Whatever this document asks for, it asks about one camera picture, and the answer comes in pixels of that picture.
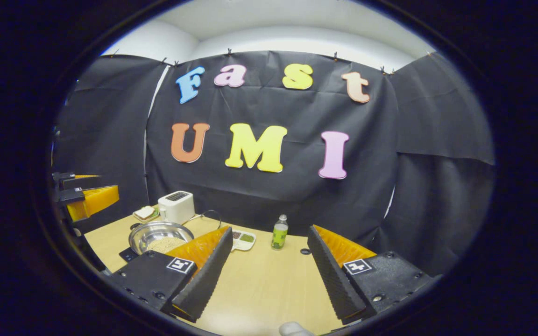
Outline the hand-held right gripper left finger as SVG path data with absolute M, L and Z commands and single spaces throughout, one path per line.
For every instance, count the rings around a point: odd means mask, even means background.
M 195 322 L 205 310 L 233 247 L 221 227 L 168 253 L 144 252 L 111 275 L 128 295 L 167 314 Z

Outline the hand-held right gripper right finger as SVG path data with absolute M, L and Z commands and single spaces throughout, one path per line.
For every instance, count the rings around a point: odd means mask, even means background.
M 375 253 L 317 225 L 309 228 L 307 245 L 343 324 L 380 314 L 435 280 L 397 252 Z

